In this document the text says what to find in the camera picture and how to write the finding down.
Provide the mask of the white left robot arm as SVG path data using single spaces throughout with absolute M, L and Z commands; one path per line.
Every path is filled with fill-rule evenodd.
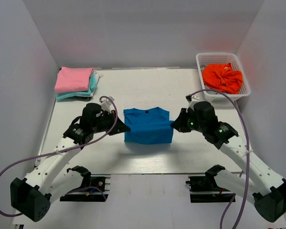
M 32 221 L 40 221 L 60 197 L 72 190 L 91 187 L 88 169 L 66 166 L 88 143 L 95 142 L 94 134 L 115 135 L 129 131 L 130 128 L 119 119 L 112 98 L 103 97 L 99 104 L 86 104 L 82 115 L 76 117 L 63 133 L 54 155 L 46 156 L 23 179 L 12 181 L 12 207 Z

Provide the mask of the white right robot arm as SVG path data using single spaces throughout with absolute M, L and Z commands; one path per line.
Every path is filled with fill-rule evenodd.
M 181 109 L 171 127 L 180 133 L 202 133 L 207 142 L 231 158 L 249 178 L 246 182 L 225 167 L 215 165 L 205 172 L 205 187 L 211 190 L 225 188 L 239 196 L 247 194 L 246 200 L 269 222 L 275 222 L 286 213 L 286 179 L 247 150 L 247 144 L 238 132 L 218 120 L 209 102 L 191 102 Z

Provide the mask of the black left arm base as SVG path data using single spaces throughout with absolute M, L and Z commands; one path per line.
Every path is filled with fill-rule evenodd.
M 91 175 L 90 186 L 80 191 L 68 193 L 59 199 L 60 202 L 105 202 L 109 196 L 110 175 Z

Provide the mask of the blue t shirt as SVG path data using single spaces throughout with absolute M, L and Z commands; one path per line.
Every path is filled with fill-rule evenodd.
M 125 109 L 124 123 L 130 132 L 124 134 L 124 141 L 142 145 L 170 144 L 174 130 L 171 128 L 170 112 L 160 107 L 148 110 Z

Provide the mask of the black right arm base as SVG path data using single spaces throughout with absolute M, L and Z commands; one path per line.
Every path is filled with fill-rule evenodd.
M 191 203 L 228 203 L 234 195 L 224 188 L 208 187 L 205 176 L 189 176 L 185 183 L 189 187 Z

